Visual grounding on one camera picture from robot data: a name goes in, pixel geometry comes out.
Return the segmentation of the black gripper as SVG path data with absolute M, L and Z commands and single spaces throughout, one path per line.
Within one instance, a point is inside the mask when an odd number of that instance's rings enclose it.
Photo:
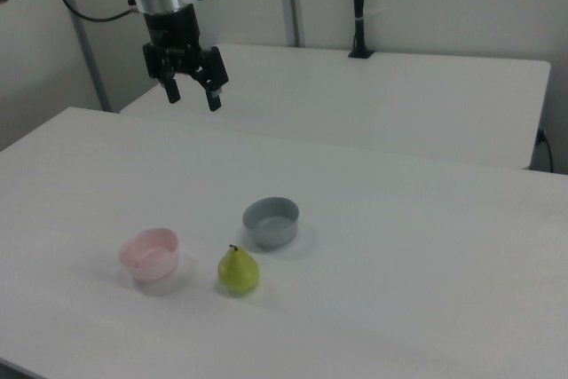
M 180 100 L 176 73 L 197 72 L 206 93 L 209 110 L 221 106 L 223 86 L 229 82 L 221 51 L 217 46 L 201 50 L 200 29 L 192 4 L 172 13 L 144 14 L 150 42 L 143 46 L 147 73 L 166 91 L 170 104 Z

